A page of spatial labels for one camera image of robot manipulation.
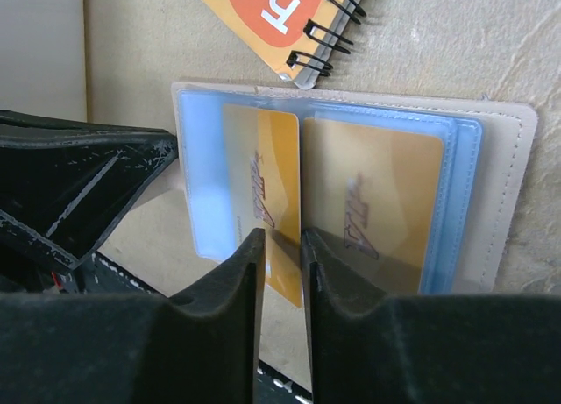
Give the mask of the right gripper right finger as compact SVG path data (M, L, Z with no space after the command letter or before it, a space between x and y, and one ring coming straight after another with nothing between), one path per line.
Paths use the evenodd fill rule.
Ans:
M302 234L316 403L557 403L560 300L388 294Z

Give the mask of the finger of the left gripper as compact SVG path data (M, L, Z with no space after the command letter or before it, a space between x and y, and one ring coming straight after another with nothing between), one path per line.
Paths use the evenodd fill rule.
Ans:
M76 268L178 157L162 130L1 112L1 245Z

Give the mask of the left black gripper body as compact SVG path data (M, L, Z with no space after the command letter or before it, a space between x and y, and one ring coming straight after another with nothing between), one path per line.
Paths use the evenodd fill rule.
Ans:
M48 272L13 248L1 245L1 292L62 294L153 293L153 288L100 252L68 274Z

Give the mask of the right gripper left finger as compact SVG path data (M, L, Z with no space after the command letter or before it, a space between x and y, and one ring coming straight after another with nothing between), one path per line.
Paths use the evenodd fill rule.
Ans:
M1 297L4 403L251 403L266 237L172 297Z

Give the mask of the gold credit card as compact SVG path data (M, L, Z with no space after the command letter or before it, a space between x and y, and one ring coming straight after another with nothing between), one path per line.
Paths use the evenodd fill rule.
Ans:
M304 226L377 287L417 292L443 154L436 136L306 118Z
M296 115L227 103L223 131L236 239L266 234L266 283L299 308L300 125Z

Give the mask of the white oblong plastic tray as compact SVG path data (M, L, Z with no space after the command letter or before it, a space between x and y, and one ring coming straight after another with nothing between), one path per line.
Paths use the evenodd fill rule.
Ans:
M87 119L84 0L1 0L1 108Z

